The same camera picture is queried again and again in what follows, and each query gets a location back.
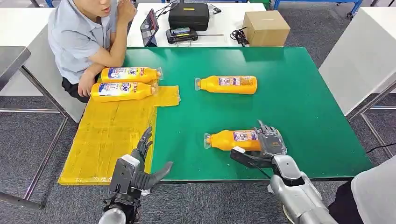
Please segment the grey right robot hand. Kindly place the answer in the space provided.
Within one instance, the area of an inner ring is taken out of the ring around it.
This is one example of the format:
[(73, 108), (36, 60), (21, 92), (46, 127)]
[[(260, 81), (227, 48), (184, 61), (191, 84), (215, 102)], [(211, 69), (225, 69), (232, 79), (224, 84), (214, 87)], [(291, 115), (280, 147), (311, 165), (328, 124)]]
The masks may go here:
[(277, 154), (287, 154), (287, 148), (280, 132), (272, 126), (265, 125), (261, 120), (257, 120), (257, 122), (259, 126), (254, 130), (258, 136), (262, 157), (271, 158)]

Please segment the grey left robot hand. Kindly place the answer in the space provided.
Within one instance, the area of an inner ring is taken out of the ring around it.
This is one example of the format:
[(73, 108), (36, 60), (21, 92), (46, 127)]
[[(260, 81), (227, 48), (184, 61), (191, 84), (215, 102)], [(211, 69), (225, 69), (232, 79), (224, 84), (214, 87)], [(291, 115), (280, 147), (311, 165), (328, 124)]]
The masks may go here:
[(171, 170), (173, 162), (169, 161), (165, 163), (164, 167), (155, 173), (148, 174), (144, 172), (144, 163), (148, 153), (149, 147), (153, 144), (150, 140), (152, 136), (152, 127), (149, 126), (140, 138), (136, 148), (132, 151), (131, 156), (137, 159), (140, 164), (132, 175), (131, 187), (140, 190), (151, 189), (155, 184), (161, 181)]

